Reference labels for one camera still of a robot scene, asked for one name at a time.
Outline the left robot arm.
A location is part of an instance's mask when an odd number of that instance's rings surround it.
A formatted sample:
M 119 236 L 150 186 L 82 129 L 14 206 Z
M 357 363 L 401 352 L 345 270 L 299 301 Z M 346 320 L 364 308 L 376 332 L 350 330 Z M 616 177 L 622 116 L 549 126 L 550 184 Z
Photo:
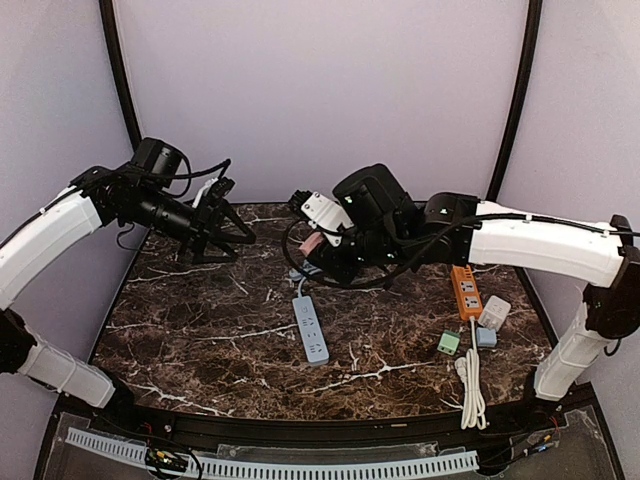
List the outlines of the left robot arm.
M 162 187 L 166 175 L 133 164 L 91 167 L 1 243 L 1 370 L 23 375 L 98 409 L 127 393 L 116 378 L 44 338 L 16 310 L 20 297 L 59 273 L 84 239 L 116 222 L 143 226 L 178 243 L 179 259 L 195 265 L 237 258 L 255 235 L 226 199 L 233 182 L 222 162 L 190 203 Z

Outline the green plug adapter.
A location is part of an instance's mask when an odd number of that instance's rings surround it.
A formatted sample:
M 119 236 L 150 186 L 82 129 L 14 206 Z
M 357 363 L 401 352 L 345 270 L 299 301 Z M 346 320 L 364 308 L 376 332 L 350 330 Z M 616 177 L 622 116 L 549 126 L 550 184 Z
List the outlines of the green plug adapter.
M 443 354 L 453 356 L 460 345 L 460 335 L 456 332 L 445 330 L 437 345 L 437 350 Z

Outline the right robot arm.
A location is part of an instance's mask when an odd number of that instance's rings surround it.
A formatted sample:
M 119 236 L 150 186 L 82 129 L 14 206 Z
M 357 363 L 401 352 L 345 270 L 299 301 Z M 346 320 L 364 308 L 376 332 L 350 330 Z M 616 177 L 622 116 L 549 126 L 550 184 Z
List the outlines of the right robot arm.
M 571 326 L 537 367 L 537 398 L 559 401 L 601 349 L 639 328 L 639 250 L 627 220 L 588 223 L 526 213 L 455 193 L 423 204 L 403 195 L 305 193 L 297 212 L 326 240 L 313 251 L 341 286 L 362 267 L 402 273 L 443 263 L 508 265 L 583 280 Z

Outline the pink plug adapter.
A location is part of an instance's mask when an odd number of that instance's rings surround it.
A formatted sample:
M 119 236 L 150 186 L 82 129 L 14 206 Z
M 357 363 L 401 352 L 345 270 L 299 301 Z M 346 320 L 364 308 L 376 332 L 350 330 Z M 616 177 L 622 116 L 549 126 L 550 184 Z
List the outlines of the pink plug adapter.
M 299 251 L 308 257 L 315 248 L 321 245 L 326 240 L 325 236 L 320 232 L 314 232 L 309 235 L 299 246 Z

